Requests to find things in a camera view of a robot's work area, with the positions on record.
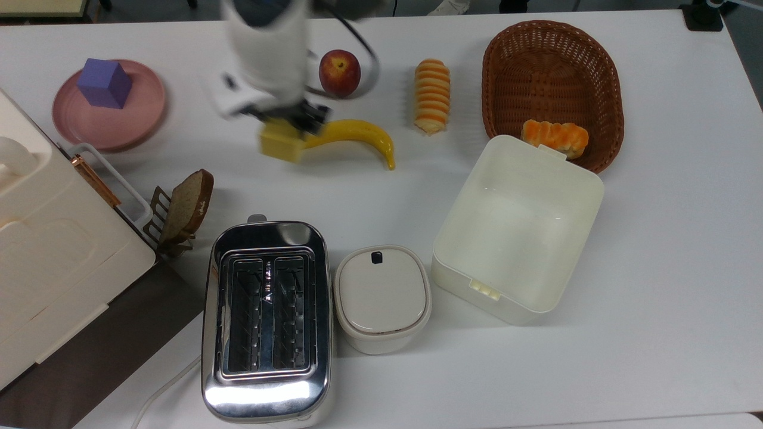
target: red apple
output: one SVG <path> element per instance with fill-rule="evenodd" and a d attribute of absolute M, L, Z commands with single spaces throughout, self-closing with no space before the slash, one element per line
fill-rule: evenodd
<path fill-rule="evenodd" d="M 346 50 L 331 50 L 320 59 L 318 78 L 326 92 L 344 98 L 358 88 L 360 63 Z"/>

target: spiral bread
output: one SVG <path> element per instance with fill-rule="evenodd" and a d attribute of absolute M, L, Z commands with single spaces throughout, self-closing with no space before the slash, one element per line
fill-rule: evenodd
<path fill-rule="evenodd" d="M 450 113 L 450 70 L 440 60 L 427 59 L 416 67 L 414 124 L 427 135 L 445 129 Z"/>
<path fill-rule="evenodd" d="M 544 145 L 567 155 L 573 160 L 583 154 L 588 145 L 588 131 L 571 122 L 552 124 L 530 119 L 522 126 L 522 140 L 534 147 Z"/>

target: white cord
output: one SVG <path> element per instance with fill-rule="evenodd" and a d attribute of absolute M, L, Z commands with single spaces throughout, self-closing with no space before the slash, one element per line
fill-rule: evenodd
<path fill-rule="evenodd" d="M 143 416 L 146 414 L 146 411 L 148 411 L 148 407 L 153 404 L 153 402 L 156 400 L 156 398 L 160 397 L 164 392 L 167 391 L 172 385 L 180 381 L 181 378 L 185 376 L 185 374 L 188 374 L 191 369 L 194 369 L 195 366 L 198 365 L 198 363 L 201 362 L 201 355 L 198 355 L 196 359 L 194 359 L 193 362 L 191 362 L 187 367 L 185 367 L 177 376 L 175 376 L 174 379 L 171 379 L 167 382 L 167 384 L 163 385 L 159 388 L 153 395 L 151 395 L 150 398 L 146 401 L 145 404 L 143 404 L 143 407 L 140 409 L 140 412 L 137 416 L 135 416 L 135 421 L 133 421 L 133 425 L 130 426 L 130 429 L 137 429 L 138 424 L 140 424 L 140 419 L 143 418 Z"/>

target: wicker basket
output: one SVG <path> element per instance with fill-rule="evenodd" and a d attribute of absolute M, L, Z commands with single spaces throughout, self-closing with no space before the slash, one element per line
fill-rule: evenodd
<path fill-rule="evenodd" d="M 609 54 L 569 24 L 526 21 L 500 32 L 482 64 L 482 118 L 490 138 L 519 137 L 528 119 L 574 122 L 588 130 L 575 163 L 607 168 L 623 142 L 620 81 Z"/>

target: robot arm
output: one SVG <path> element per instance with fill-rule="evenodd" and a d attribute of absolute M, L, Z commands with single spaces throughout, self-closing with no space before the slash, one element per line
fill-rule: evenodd
<path fill-rule="evenodd" d="M 223 116 L 284 118 L 300 131 L 320 130 L 328 108 L 313 106 L 304 98 L 311 4 L 312 0 L 221 1 L 235 58 L 234 64 L 212 76 L 209 85 Z"/>

